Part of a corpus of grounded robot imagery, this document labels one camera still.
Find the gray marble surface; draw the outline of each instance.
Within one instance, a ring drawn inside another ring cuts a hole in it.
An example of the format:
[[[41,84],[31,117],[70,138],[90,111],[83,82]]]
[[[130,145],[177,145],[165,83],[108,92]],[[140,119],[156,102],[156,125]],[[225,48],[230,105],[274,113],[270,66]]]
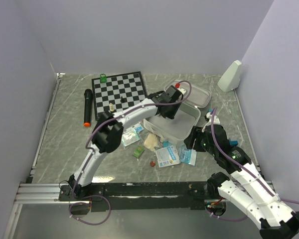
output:
[[[51,116],[39,154],[33,183],[58,183],[67,180],[81,165],[87,150],[84,145],[91,128],[83,127],[84,91],[91,88],[91,79],[98,75],[65,75],[61,79]],[[189,80],[193,85],[212,93],[208,106],[201,110],[198,126],[205,124],[203,116],[208,109],[218,107],[217,115],[228,137],[236,137],[239,146],[254,160],[243,119],[233,91],[224,93],[217,82],[220,75],[203,74],[144,74],[148,93],[162,90],[171,80]],[[141,140],[126,148],[120,146],[109,154],[97,172],[93,182],[171,182],[206,181],[211,174],[222,171],[208,153],[198,153],[196,165],[181,163],[174,167],[150,167],[154,153],[146,149],[137,161],[132,153],[143,144],[148,132],[140,134]]]

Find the black and white checkered board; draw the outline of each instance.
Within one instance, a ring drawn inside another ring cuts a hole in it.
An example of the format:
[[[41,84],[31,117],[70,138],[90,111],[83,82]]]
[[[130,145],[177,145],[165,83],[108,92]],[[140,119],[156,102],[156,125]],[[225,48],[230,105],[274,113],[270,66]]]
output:
[[[115,107],[114,112],[120,112],[148,96],[141,72],[107,76],[106,80],[106,83],[101,83],[100,78],[92,79],[96,119],[100,113],[110,110],[110,103]],[[121,97],[127,99],[127,102],[121,103]]]

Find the container lid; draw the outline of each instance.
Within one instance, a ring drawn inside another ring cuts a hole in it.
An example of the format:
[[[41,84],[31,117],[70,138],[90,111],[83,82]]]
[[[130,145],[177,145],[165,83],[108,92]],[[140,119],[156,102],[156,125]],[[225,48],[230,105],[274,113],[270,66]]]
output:
[[[172,80],[164,87],[164,90],[166,91],[167,88],[170,87],[171,85],[175,86],[180,81],[181,79]],[[189,85],[187,83],[184,84],[181,83],[180,87],[186,90],[186,93],[184,95],[185,97],[188,94]],[[211,92],[199,88],[197,86],[191,85],[191,93],[185,102],[197,108],[204,108],[208,105],[210,98],[211,98]]]

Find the black microphone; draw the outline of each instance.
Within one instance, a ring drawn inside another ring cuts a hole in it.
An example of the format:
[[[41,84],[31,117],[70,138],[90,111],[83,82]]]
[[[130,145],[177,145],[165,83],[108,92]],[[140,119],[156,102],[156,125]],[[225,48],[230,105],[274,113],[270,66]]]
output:
[[[84,92],[84,126],[91,126],[91,114],[92,114],[92,101],[93,101],[93,93],[90,89],[86,89]]]

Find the clear plastic container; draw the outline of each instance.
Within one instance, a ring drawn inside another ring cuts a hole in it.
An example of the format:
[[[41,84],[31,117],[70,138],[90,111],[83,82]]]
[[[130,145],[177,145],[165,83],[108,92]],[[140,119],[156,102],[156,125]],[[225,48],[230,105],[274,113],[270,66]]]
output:
[[[153,116],[144,119],[144,128],[176,146],[182,146],[200,118],[200,110],[182,103],[174,119]]]

